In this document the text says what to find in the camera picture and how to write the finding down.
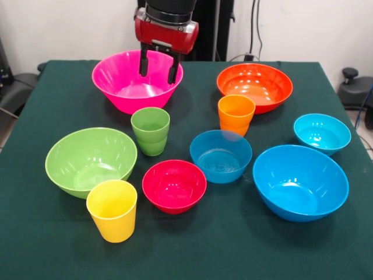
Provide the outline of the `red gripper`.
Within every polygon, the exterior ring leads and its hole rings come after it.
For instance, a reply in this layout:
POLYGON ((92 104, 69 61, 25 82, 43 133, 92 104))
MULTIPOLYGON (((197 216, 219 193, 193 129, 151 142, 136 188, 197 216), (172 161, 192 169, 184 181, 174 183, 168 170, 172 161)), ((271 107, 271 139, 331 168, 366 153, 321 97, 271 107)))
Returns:
POLYGON ((142 77, 147 75, 148 45, 162 44, 170 47, 173 51, 170 56, 173 58, 173 63, 168 72, 168 83, 173 84, 177 78, 178 66, 180 63, 180 54, 188 54, 194 47, 196 38, 199 32, 199 23, 191 21, 188 25, 182 27, 169 28, 159 25, 155 22, 148 22, 139 17, 135 19, 135 34, 140 44, 140 64, 139 74, 142 77))

